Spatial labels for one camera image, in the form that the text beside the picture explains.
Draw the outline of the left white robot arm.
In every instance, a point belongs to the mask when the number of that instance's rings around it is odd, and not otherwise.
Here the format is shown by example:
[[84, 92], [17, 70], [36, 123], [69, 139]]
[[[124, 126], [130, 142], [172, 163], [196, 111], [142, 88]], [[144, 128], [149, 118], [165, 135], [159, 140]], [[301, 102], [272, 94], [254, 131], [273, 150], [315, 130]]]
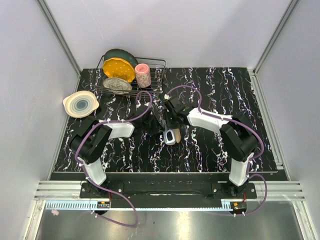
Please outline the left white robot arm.
[[101, 156], [107, 142], [111, 139], [130, 138], [141, 132], [156, 135], [162, 132], [160, 121], [146, 103], [140, 105], [128, 120], [98, 120], [87, 116], [69, 140], [69, 148], [75, 160], [83, 167], [90, 192], [97, 198], [108, 193], [105, 183], [107, 175], [103, 170]]

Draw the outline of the black glasses case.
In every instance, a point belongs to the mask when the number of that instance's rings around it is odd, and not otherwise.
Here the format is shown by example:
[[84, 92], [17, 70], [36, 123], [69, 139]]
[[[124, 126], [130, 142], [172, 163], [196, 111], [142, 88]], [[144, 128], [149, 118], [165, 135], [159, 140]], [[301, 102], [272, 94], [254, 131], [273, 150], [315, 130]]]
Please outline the black glasses case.
[[167, 129], [163, 132], [164, 143], [168, 146], [178, 144], [181, 141], [181, 132], [179, 128]]

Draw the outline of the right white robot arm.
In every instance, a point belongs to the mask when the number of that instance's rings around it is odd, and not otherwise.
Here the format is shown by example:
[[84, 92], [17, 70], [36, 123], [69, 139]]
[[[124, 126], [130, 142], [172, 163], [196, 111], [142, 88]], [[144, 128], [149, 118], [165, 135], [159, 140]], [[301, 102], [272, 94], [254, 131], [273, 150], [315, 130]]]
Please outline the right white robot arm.
[[245, 125], [248, 120], [244, 116], [214, 114], [198, 106], [182, 103], [176, 96], [165, 95], [164, 106], [163, 117], [170, 130], [192, 126], [220, 135], [231, 157], [228, 195], [235, 199], [243, 195], [249, 181], [249, 162], [260, 141], [259, 136]]

